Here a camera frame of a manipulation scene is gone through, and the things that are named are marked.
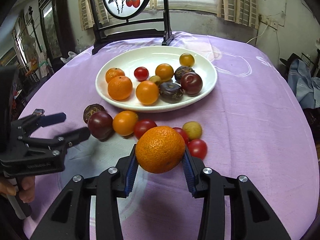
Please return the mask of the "left hand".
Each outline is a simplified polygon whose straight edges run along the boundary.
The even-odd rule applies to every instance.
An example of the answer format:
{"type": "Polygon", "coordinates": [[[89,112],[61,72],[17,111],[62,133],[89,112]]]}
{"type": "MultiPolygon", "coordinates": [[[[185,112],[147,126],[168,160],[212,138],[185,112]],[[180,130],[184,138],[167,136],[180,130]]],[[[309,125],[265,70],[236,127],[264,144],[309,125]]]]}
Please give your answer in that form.
{"type": "Polygon", "coordinates": [[[24,177],[18,192],[8,180],[1,178],[1,196],[7,198],[7,195],[15,196],[16,193],[22,202],[31,203],[35,199],[35,176],[24,177]]]}

